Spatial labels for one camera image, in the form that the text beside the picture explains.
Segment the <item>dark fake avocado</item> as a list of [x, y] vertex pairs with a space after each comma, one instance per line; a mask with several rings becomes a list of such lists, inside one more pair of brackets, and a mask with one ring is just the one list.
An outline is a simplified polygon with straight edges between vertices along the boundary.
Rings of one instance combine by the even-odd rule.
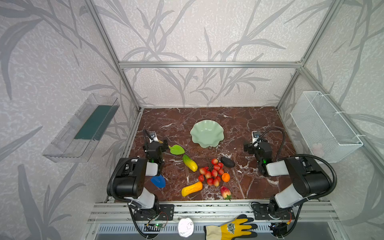
[[220, 161], [227, 168], [234, 168], [236, 165], [233, 160], [231, 160], [230, 158], [228, 158], [226, 156], [222, 156]]

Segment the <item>green yellow fake mango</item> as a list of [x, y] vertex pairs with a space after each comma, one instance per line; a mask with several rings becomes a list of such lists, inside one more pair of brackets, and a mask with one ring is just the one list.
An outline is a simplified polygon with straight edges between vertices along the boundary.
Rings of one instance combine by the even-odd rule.
[[193, 172], [198, 170], [198, 165], [188, 155], [183, 155], [183, 163]]

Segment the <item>small orange fake tangerine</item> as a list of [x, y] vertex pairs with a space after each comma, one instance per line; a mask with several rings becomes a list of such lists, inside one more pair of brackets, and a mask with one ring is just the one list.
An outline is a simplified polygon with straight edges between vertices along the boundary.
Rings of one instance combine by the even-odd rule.
[[222, 177], [222, 181], [225, 183], [229, 182], [231, 179], [231, 177], [228, 173], [224, 173], [221, 177]]

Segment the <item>red green fake peach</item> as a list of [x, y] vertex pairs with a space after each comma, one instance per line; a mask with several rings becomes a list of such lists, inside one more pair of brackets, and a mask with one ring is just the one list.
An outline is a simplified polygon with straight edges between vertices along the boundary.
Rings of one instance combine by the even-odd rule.
[[230, 201], [232, 199], [232, 193], [227, 187], [221, 186], [220, 191], [221, 191], [221, 195], [222, 195], [224, 200]]

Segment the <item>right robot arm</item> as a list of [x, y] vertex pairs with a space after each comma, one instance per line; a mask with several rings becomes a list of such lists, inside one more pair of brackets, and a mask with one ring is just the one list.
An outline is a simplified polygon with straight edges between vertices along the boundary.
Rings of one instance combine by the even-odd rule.
[[244, 144], [244, 151], [255, 156], [257, 168], [264, 177], [289, 176], [292, 181], [272, 196], [268, 204], [251, 204], [256, 220], [293, 220], [294, 207], [327, 196], [336, 188], [337, 174], [327, 161], [308, 154], [273, 161], [272, 146], [259, 131], [252, 132], [252, 142]]

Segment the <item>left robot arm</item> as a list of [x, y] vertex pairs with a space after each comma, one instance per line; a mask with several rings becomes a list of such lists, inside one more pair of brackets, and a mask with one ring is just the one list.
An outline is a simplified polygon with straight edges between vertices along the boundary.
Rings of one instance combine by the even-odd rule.
[[107, 195], [125, 202], [134, 220], [153, 219], [161, 212], [159, 199], [145, 188], [146, 177], [161, 175], [165, 161], [163, 153], [169, 148], [166, 140], [160, 141], [156, 132], [143, 130], [144, 158], [120, 158], [107, 185]]

